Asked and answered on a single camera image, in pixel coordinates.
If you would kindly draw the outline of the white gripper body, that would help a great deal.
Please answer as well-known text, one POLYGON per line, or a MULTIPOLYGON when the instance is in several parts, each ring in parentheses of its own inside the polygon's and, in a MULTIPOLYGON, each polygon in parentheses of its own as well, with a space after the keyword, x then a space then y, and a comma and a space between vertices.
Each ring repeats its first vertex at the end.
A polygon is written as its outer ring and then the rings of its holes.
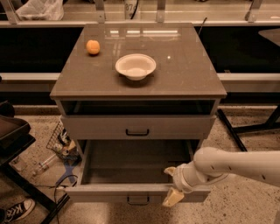
POLYGON ((183 193, 193 192, 200 184, 200 179, 193 162, 177 166, 172 180, 174 186, 183 193))

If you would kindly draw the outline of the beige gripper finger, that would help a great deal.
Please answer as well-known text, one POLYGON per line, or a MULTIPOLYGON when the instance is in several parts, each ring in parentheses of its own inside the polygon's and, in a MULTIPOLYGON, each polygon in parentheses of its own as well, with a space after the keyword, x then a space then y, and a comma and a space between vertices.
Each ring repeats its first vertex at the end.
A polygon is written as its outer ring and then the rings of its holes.
POLYGON ((184 193, 178 189, 171 187, 163 201, 164 207, 172 207, 179 203, 185 197, 184 193))
POLYGON ((167 174, 167 175, 170 175, 170 176, 173 176, 174 173, 176 171, 176 168, 175 167, 167 167, 164 169, 164 173, 167 174))

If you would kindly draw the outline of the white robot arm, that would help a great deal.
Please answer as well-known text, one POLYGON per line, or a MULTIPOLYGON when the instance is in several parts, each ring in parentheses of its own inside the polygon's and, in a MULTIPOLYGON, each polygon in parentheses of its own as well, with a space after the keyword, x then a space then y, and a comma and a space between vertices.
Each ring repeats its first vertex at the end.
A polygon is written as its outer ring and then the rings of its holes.
POLYGON ((173 207, 202 186, 241 176, 270 186, 280 186, 280 151, 225 151, 213 147, 198 149, 191 162, 170 166, 164 173, 172 185, 162 203, 173 207))

